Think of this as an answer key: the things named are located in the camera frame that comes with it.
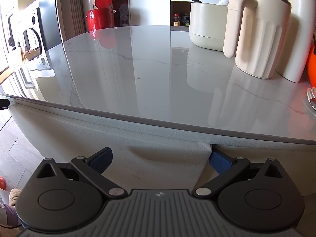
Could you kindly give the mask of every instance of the cloth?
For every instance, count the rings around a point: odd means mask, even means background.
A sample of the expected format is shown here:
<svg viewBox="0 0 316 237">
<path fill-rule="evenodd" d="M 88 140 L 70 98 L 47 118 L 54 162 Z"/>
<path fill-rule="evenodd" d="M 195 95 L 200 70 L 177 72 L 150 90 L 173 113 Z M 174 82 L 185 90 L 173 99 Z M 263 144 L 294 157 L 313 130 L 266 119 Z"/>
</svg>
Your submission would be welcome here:
<svg viewBox="0 0 316 237">
<path fill-rule="evenodd" d="M 217 5 L 223 5 L 223 6 L 228 6 L 228 2 L 229 0 L 220 0 L 218 3 L 216 3 Z"/>
<path fill-rule="evenodd" d="M 19 191 L 19 192 L 13 191 L 13 192 L 15 194 L 18 193 L 18 196 L 19 196 L 21 191 Z M 19 217 L 16 213 L 16 210 L 15 210 L 15 207 L 4 204 L 1 196 L 0 196 L 0 224 L 5 225 L 5 226 L 8 225 L 11 227 L 16 227 L 16 226 L 21 225 L 20 219 L 19 219 Z"/>
</svg>

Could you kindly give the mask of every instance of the marble countertop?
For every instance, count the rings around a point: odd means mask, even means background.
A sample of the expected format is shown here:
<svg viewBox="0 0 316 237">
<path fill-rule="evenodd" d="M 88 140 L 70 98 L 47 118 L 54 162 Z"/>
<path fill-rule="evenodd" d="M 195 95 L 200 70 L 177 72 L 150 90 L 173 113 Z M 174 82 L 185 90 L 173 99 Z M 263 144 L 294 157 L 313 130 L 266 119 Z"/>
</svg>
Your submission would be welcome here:
<svg viewBox="0 0 316 237">
<path fill-rule="evenodd" d="M 21 83 L 17 92 L 7 79 L 5 95 L 167 128 L 316 144 L 316 116 L 303 102 L 307 78 L 250 76 L 222 52 L 193 45 L 183 28 L 104 29 L 46 54 L 51 69 L 29 71 L 34 87 Z"/>
</svg>

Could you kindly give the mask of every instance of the white container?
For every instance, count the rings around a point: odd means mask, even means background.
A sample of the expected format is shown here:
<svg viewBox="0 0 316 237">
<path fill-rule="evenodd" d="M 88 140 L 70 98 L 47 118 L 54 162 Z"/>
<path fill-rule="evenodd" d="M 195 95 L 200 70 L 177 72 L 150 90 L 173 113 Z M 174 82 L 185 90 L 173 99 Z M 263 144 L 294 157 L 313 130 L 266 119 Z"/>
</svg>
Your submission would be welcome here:
<svg viewBox="0 0 316 237">
<path fill-rule="evenodd" d="M 289 0 L 289 2 L 292 5 L 290 24 L 276 69 L 286 79 L 298 83 L 311 47 L 316 0 Z"/>
<path fill-rule="evenodd" d="M 189 35 L 200 47 L 223 51 L 227 7 L 209 3 L 191 3 Z"/>
<path fill-rule="evenodd" d="M 268 79 L 279 59 L 291 13 L 287 0 L 230 0 L 224 54 L 236 65 Z"/>
</svg>

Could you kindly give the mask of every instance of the ridged rubber surface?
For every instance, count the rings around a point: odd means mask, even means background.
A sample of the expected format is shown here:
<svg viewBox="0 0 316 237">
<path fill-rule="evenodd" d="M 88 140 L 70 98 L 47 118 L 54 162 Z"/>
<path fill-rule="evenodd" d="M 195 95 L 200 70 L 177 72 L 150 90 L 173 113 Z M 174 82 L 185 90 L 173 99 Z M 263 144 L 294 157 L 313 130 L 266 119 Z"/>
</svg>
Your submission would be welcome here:
<svg viewBox="0 0 316 237">
<path fill-rule="evenodd" d="M 294 229 L 282 233 L 251 233 L 223 219 L 208 200 L 191 197 L 187 190 L 134 190 L 121 200 L 110 201 L 91 224 L 59 237 L 302 237 Z M 52 234 L 26 230 L 20 237 Z"/>
</svg>

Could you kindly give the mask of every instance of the metal screw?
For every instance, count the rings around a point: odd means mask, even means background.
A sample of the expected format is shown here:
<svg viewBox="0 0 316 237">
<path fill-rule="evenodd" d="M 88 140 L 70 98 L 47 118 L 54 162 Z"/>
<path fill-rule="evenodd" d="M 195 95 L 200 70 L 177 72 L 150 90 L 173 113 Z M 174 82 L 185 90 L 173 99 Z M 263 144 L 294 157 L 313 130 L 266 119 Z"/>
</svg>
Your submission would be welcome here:
<svg viewBox="0 0 316 237">
<path fill-rule="evenodd" d="M 207 196 L 211 194 L 211 190 L 209 188 L 198 188 L 195 190 L 195 193 L 200 196 Z"/>
<path fill-rule="evenodd" d="M 109 190 L 109 194 L 112 196 L 120 196 L 124 194 L 124 190 L 122 188 L 112 188 Z"/>
<path fill-rule="evenodd" d="M 315 98 L 311 98 L 309 102 L 313 108 L 316 108 L 316 99 Z"/>
</svg>

